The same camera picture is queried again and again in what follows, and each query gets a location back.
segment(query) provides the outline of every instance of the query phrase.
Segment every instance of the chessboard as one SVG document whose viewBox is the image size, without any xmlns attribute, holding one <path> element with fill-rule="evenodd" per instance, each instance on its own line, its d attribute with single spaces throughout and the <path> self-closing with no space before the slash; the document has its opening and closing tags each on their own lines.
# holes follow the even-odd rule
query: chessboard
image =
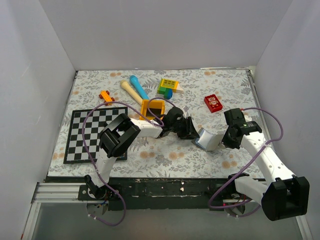
<svg viewBox="0 0 320 240">
<path fill-rule="evenodd" d="M 88 153 L 84 147 L 82 138 L 83 122 L 92 109 L 72 111 L 69 134 L 67 138 L 64 164 L 83 164 L 91 163 Z M 93 160 L 96 162 L 99 153 L 98 134 L 104 129 L 106 124 L 111 123 L 118 115 L 128 114 L 127 107 L 108 107 L 95 110 L 88 117 L 85 128 L 84 138 Z M 127 160 L 127 152 L 117 158 L 118 160 Z"/>
</svg>

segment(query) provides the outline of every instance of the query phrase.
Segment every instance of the wooden handle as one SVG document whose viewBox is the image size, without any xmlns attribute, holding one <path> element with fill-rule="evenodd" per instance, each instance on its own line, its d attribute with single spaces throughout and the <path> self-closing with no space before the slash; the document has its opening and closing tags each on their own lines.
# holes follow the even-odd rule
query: wooden handle
<svg viewBox="0 0 320 240">
<path fill-rule="evenodd" d="M 136 100 L 136 102 L 140 105 L 142 105 L 142 98 L 138 95 L 138 93 L 133 90 L 133 88 L 129 85 L 129 83 L 126 80 L 122 80 L 120 82 L 121 87 L 128 92 L 128 94 L 131 95 L 131 97 Z"/>
</svg>

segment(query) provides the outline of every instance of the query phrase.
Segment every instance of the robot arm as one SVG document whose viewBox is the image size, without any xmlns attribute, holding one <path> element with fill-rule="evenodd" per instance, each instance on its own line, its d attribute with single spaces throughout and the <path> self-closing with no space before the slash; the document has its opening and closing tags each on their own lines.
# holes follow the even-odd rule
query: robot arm
<svg viewBox="0 0 320 240">
<path fill-rule="evenodd" d="M 171 108 L 163 117 L 163 127 L 155 126 L 160 123 L 129 118 L 126 114 L 120 114 L 108 124 L 98 135 L 99 153 L 96 167 L 102 179 L 108 183 L 111 170 L 117 158 L 123 155 L 132 142 L 139 137 L 163 138 L 170 132 L 176 133 L 180 139 L 196 139 L 199 135 L 192 123 L 190 116 L 184 116 L 184 112 L 178 108 Z M 98 177 L 97 172 L 85 176 L 85 183 L 92 191 L 96 199 L 105 195 L 101 191 L 104 183 Z"/>
<path fill-rule="evenodd" d="M 228 110 L 224 115 L 228 129 L 221 144 L 231 149 L 243 147 L 251 156 L 256 155 L 265 144 L 259 125 L 254 121 L 246 122 L 239 108 Z M 173 132 L 180 139 L 199 138 L 191 117 L 184 117 L 183 111 L 177 107 L 173 107 L 162 121 L 164 126 L 159 127 L 121 114 L 100 132 L 96 166 L 106 183 L 109 182 L 117 157 L 125 153 L 137 137 L 162 138 Z M 306 214 L 310 187 L 307 179 L 297 177 L 290 171 L 269 146 L 255 162 L 266 180 L 266 185 L 248 175 L 240 176 L 234 180 L 236 191 L 259 203 L 265 215 L 272 221 Z M 85 176 L 85 182 L 96 199 L 104 197 L 104 184 L 96 172 Z"/>
<path fill-rule="evenodd" d="M 239 108 L 224 113 L 228 129 L 221 143 L 227 148 L 243 147 L 253 157 L 265 144 L 261 128 L 254 121 L 246 122 Z M 309 182 L 297 177 L 267 146 L 256 158 L 266 185 L 249 176 L 236 178 L 235 189 L 262 206 L 265 215 L 272 221 L 304 215 L 307 213 Z"/>
</svg>

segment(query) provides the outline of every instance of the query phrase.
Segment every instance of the table surface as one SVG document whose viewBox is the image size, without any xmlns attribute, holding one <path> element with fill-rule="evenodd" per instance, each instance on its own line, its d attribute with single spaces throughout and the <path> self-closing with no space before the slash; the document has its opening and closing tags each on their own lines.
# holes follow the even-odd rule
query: table surface
<svg viewBox="0 0 320 240">
<path fill-rule="evenodd" d="M 125 71 L 79 71 L 66 106 L 57 142 L 54 148 L 49 177 L 83 177 L 92 173 L 91 163 L 64 164 L 64 156 L 73 110 L 93 109 L 102 103 L 101 90 L 108 90 L 116 101 L 130 104 L 137 110 L 141 106 L 120 87 L 120 81 L 136 75 L 150 98 L 163 97 L 157 94 L 161 78 L 177 80 L 184 89 L 183 94 L 174 93 L 171 101 L 184 109 L 195 128 L 205 128 L 212 134 L 223 134 L 226 129 L 224 111 L 233 108 L 255 107 L 256 102 L 250 81 L 244 69 L 186 69 L 186 70 L 125 70 Z M 215 94 L 223 109 L 211 113 L 204 97 Z M 166 103 L 165 112 L 170 109 Z M 245 113 L 262 126 L 256 111 Z M 128 109 L 130 118 L 139 116 Z M 126 178 L 226 178 L 237 173 L 251 156 L 244 149 L 224 149 L 205 152 L 190 140 L 180 140 L 176 134 L 154 139 L 142 137 L 134 140 L 128 149 L 128 160 L 116 162 L 111 177 Z M 254 178 L 262 178 L 254 163 L 247 170 Z"/>
</svg>

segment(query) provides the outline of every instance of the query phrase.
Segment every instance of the white wall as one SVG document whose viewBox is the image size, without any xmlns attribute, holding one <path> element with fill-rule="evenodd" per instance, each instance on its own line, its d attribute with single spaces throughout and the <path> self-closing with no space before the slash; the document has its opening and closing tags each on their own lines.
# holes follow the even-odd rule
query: white wall
<svg viewBox="0 0 320 240">
<path fill-rule="evenodd" d="M 255 83 L 262 107 L 283 124 L 279 156 L 310 183 L 306 218 L 320 239 L 320 0 L 293 0 L 259 60 Z M 267 124 L 278 136 L 277 124 Z"/>
<path fill-rule="evenodd" d="M 75 70 L 38 0 L 0 1 L 0 239 L 20 239 Z"/>
<path fill-rule="evenodd" d="M 39 0 L 76 70 L 256 65 L 292 0 Z"/>
</svg>

